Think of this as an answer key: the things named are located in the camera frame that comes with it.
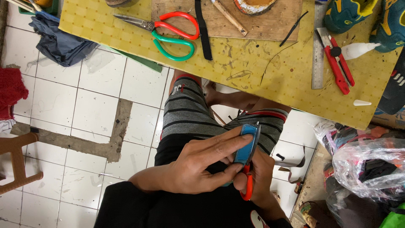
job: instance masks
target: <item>hand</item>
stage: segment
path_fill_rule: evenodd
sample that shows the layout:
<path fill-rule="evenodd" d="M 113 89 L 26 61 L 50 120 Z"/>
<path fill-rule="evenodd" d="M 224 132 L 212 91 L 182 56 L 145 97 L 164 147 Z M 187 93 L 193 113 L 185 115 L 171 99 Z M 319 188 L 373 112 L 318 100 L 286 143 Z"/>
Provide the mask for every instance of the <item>hand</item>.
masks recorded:
<path fill-rule="evenodd" d="M 250 200 L 260 208 L 269 206 L 271 197 L 270 184 L 273 177 L 274 159 L 256 147 L 251 161 L 250 173 L 253 176 L 253 192 Z M 237 190 L 245 191 L 246 175 L 237 175 L 233 184 Z"/>
<path fill-rule="evenodd" d="M 191 140 L 187 143 L 177 160 L 170 163 L 162 174 L 164 182 L 162 190 L 198 194 L 213 191 L 231 181 L 242 169 L 242 164 L 232 164 L 223 172 L 216 174 L 211 174 L 205 169 L 253 140 L 253 136 L 250 134 L 239 136 L 241 128 L 234 128 L 206 140 Z"/>

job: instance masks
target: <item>black shirt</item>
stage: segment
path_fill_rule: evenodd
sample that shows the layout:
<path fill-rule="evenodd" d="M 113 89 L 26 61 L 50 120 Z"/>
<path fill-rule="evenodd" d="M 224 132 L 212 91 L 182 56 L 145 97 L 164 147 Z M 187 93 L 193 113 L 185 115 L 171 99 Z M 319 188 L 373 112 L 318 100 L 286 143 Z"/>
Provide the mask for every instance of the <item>black shirt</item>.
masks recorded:
<path fill-rule="evenodd" d="M 155 165 L 175 161 L 184 145 L 195 137 L 166 136 L 159 144 Z M 217 162 L 207 170 L 222 171 L 226 165 Z M 124 181 L 106 188 L 95 228 L 154 227 L 255 227 L 258 207 L 244 201 L 233 184 L 200 194 L 175 194 L 158 191 L 146 194 L 131 182 Z M 269 227 L 291 228 L 285 220 L 266 221 Z"/>

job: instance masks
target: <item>red and green handled scissors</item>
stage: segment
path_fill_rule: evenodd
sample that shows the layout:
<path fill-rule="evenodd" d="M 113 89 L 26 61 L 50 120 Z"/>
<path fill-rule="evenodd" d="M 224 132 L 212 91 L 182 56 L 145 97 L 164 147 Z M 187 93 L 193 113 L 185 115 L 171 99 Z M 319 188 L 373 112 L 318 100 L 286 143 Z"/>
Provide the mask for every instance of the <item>red and green handled scissors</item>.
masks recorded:
<path fill-rule="evenodd" d="M 163 20 L 166 20 L 170 17 L 184 17 L 188 20 L 190 20 L 194 26 L 196 27 L 196 33 L 194 35 L 190 35 L 187 34 L 183 31 L 181 31 L 180 29 L 166 23 L 166 22 L 162 22 Z M 148 30 L 152 33 L 152 35 L 159 41 L 163 41 L 163 42 L 168 42 L 168 43 L 178 43 L 178 44 L 183 44 L 186 46 L 190 47 L 190 53 L 186 56 L 181 56 L 181 57 L 177 57 L 177 56 L 172 56 L 169 53 L 167 53 L 162 46 L 160 45 L 159 41 L 157 41 L 156 39 L 153 40 L 153 42 L 155 43 L 156 47 L 159 49 L 159 51 L 166 56 L 167 58 L 171 59 L 171 60 L 175 60 L 175 61 L 185 61 L 187 59 L 189 59 L 193 54 L 194 54 L 194 45 L 191 42 L 185 41 L 185 40 L 181 40 L 181 39 L 175 39 L 175 38 L 168 38 L 168 37 L 163 37 L 161 35 L 159 35 L 155 28 L 157 27 L 165 27 L 167 29 L 170 29 L 171 31 L 175 32 L 176 34 L 179 34 L 182 37 L 185 37 L 187 39 L 190 40 L 195 40 L 198 39 L 198 37 L 200 36 L 200 30 L 198 28 L 198 23 L 197 20 L 191 16 L 188 13 L 185 12 L 180 12 L 180 11 L 176 11 L 176 12 L 171 12 L 171 13 L 166 13 L 163 14 L 159 17 L 159 19 L 161 20 L 160 22 L 149 22 L 149 21 L 145 21 L 136 17 L 130 17 L 130 16 L 125 16 L 125 15 L 121 15 L 121 14 L 115 14 L 114 17 L 124 20 L 132 25 L 135 25 L 137 27 L 143 28 L 145 30 Z"/>

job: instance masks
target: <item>gray fabric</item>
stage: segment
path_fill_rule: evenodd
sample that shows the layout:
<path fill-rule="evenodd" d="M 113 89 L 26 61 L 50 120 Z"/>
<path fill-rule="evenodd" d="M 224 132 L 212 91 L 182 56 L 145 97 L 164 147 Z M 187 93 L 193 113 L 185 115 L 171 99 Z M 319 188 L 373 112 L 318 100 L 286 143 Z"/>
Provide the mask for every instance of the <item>gray fabric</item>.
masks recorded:
<path fill-rule="evenodd" d="M 58 29 L 59 19 L 52 15 L 37 13 L 31 19 L 29 25 L 41 35 L 36 48 L 44 56 L 64 67 L 80 62 L 98 45 Z"/>
<path fill-rule="evenodd" d="M 281 109 L 266 108 L 261 111 L 263 110 L 276 111 L 288 116 L 288 113 Z M 207 139 L 243 124 L 256 124 L 258 121 L 262 126 L 258 146 L 270 154 L 283 130 L 282 119 L 242 113 L 225 126 L 221 126 L 210 113 L 200 85 L 189 77 L 181 77 L 174 83 L 173 90 L 165 103 L 161 137 L 188 134 Z"/>

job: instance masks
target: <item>fingernail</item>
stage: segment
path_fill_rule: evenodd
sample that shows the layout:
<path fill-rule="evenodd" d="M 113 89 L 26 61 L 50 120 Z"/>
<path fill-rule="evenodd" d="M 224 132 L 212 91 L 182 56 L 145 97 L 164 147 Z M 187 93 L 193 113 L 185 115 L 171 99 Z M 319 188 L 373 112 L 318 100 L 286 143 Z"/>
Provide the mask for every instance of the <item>fingernail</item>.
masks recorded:
<path fill-rule="evenodd" d="M 239 167 L 236 169 L 236 172 L 239 172 L 243 168 L 243 165 L 239 163 Z"/>
<path fill-rule="evenodd" d="M 242 136 L 243 139 L 253 139 L 253 135 L 252 134 L 246 134 Z"/>

